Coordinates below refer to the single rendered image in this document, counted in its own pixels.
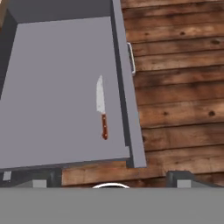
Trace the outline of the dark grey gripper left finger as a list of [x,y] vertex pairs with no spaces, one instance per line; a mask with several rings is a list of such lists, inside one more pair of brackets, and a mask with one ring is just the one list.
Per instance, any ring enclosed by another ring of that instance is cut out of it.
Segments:
[[61,169],[0,172],[0,187],[61,187],[61,180]]

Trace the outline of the open grey drawer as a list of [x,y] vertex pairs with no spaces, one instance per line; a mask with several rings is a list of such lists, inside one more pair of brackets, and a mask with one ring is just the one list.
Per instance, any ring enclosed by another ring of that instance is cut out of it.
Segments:
[[0,170],[116,160],[146,165],[121,0],[0,0]]

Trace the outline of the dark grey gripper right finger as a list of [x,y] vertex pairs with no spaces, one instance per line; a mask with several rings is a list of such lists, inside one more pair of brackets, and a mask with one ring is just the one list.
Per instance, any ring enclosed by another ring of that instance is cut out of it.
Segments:
[[220,185],[196,179],[190,171],[168,171],[166,186],[174,188],[220,187]]

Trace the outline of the white round object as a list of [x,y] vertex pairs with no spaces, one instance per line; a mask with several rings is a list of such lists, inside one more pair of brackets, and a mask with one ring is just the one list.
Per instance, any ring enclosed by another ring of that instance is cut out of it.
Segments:
[[130,188],[128,185],[124,185],[116,182],[102,183],[99,185],[95,185],[92,188]]

